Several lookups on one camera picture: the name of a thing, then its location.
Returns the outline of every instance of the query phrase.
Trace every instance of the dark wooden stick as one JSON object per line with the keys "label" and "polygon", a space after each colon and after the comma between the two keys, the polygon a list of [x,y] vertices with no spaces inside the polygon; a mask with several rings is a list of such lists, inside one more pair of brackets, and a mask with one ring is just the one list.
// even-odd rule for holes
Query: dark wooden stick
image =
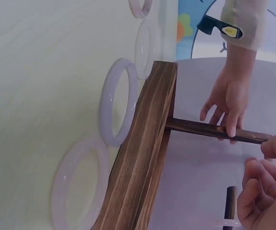
{"label": "dark wooden stick", "polygon": [[256,133],[246,130],[237,129],[236,135],[230,138],[226,132],[226,128],[222,126],[214,126],[206,123],[181,120],[177,118],[168,118],[166,129],[176,130],[180,132],[192,133],[221,139],[231,139],[241,142],[253,144],[262,144],[271,138],[271,135],[264,133]]}
{"label": "dark wooden stick", "polygon": [[[225,219],[235,219],[235,210],[237,202],[237,187],[231,186],[227,188],[226,206],[225,206]],[[223,230],[232,230],[233,227],[224,226]]]}

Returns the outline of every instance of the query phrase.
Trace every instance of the beige sleeve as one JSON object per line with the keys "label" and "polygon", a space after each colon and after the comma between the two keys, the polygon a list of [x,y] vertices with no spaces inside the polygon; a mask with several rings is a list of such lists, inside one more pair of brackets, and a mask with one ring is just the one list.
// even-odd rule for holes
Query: beige sleeve
{"label": "beige sleeve", "polygon": [[235,39],[221,34],[227,43],[257,51],[264,39],[269,0],[225,0],[221,21],[240,27],[243,36]]}

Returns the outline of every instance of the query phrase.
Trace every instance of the translucent ring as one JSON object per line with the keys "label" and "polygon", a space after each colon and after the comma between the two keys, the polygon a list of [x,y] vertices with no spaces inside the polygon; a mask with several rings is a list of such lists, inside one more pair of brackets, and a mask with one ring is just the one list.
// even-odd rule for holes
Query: translucent ring
{"label": "translucent ring", "polygon": [[211,219],[211,218],[190,218],[189,222],[199,226],[209,227],[241,227],[240,221],[236,219]]}
{"label": "translucent ring", "polygon": [[153,0],[144,0],[143,7],[141,9],[139,0],[129,0],[129,6],[132,14],[138,19],[144,19],[148,16],[152,4]]}
{"label": "translucent ring", "polygon": [[[125,118],[123,120],[122,126],[116,135],[113,136],[112,133],[112,105],[113,98],[115,95],[115,90],[117,88],[120,76],[123,70],[126,69],[129,79],[129,92],[128,92],[128,102]],[[119,147],[127,138],[129,130],[132,126],[132,120],[134,116],[134,111],[136,108],[138,98],[138,74],[134,63],[128,59],[118,59],[111,67],[101,94],[100,99],[100,131],[101,135],[107,145]]]}
{"label": "translucent ring", "polygon": [[[147,19],[141,23],[137,38],[134,54],[134,63],[137,68],[139,79],[147,79],[152,71],[155,60],[155,27]],[[143,67],[143,56],[145,52],[146,43],[148,42],[148,56],[145,68]]]}
{"label": "translucent ring", "polygon": [[78,163],[90,149],[95,149],[99,159],[99,176],[95,196],[87,215],[79,225],[79,229],[89,230],[94,225],[107,192],[110,174],[110,158],[107,146],[101,138],[84,139],[74,145],[61,161],[57,171],[51,196],[52,220],[56,230],[69,230],[66,216],[66,200],[70,182]]}

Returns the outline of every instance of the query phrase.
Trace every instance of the colorful poster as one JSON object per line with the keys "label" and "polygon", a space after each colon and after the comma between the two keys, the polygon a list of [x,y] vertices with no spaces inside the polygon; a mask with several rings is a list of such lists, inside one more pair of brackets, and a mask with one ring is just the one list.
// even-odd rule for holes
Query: colorful poster
{"label": "colorful poster", "polygon": [[[225,57],[226,43],[218,29],[206,35],[197,24],[206,14],[220,19],[225,0],[179,0],[177,60],[189,58]],[[259,53],[276,55],[276,0],[267,11],[267,32]]]}

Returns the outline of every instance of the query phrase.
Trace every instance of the wrist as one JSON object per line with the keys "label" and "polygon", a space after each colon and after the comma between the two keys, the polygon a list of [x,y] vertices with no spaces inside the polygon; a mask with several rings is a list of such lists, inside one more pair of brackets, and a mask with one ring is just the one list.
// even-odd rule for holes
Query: wrist
{"label": "wrist", "polygon": [[249,80],[256,59],[256,51],[227,44],[225,69],[236,78]]}

